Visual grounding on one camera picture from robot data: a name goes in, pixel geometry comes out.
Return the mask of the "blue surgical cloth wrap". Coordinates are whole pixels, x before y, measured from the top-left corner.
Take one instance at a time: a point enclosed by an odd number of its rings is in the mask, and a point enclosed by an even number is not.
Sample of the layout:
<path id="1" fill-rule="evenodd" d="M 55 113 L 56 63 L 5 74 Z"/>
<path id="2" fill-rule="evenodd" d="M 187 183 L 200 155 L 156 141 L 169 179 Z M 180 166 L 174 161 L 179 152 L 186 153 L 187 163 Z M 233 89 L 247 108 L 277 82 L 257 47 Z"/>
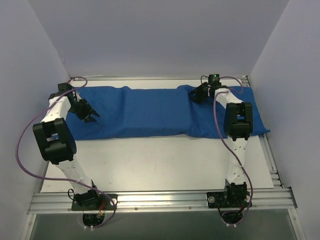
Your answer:
<path id="1" fill-rule="evenodd" d="M 100 117 L 96 122 L 85 123 L 75 114 L 68 113 L 66 123 L 76 141 L 175 135 L 219 138 L 213 116 L 213 99 L 196 103 L 189 97 L 193 89 L 190 85 L 172 89 L 85 87 L 78 92 Z M 216 112 L 225 137 L 225 109 L 219 103 Z"/>

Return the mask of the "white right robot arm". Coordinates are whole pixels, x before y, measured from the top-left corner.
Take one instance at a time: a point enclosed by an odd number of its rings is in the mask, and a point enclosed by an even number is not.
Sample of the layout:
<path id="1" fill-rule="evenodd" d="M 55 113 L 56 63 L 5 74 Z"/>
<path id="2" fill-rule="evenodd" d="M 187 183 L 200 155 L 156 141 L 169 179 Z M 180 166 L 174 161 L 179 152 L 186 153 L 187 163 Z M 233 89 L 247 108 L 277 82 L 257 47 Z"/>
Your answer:
<path id="1" fill-rule="evenodd" d="M 252 186 L 245 166 L 245 151 L 251 133 L 253 132 L 253 105 L 237 98 L 234 88 L 222 85 L 219 74 L 206 76 L 207 82 L 193 89 L 188 95 L 196 103 L 203 103 L 208 98 L 213 99 L 213 119 L 222 144 L 229 151 L 229 165 L 226 175 L 228 190 L 222 193 L 223 203 L 234 206 L 240 201 L 237 190 L 247 191 L 247 183 Z M 223 131 L 227 136 L 224 140 L 218 123 L 217 104 L 224 108 Z"/>

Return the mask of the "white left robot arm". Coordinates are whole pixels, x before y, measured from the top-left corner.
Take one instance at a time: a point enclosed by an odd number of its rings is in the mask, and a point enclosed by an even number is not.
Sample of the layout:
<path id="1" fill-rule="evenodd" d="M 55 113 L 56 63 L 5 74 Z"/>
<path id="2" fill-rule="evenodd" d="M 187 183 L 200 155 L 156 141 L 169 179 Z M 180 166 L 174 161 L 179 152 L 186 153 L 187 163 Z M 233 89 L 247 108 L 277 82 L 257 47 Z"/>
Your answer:
<path id="1" fill-rule="evenodd" d="M 60 169 L 72 186 L 72 200 L 95 210 L 101 197 L 95 184 L 76 159 L 77 146 L 69 129 L 67 114 L 75 114 L 85 123 L 96 122 L 100 115 L 69 83 L 58 84 L 58 92 L 49 97 L 49 109 L 40 123 L 32 127 L 42 158 Z"/>

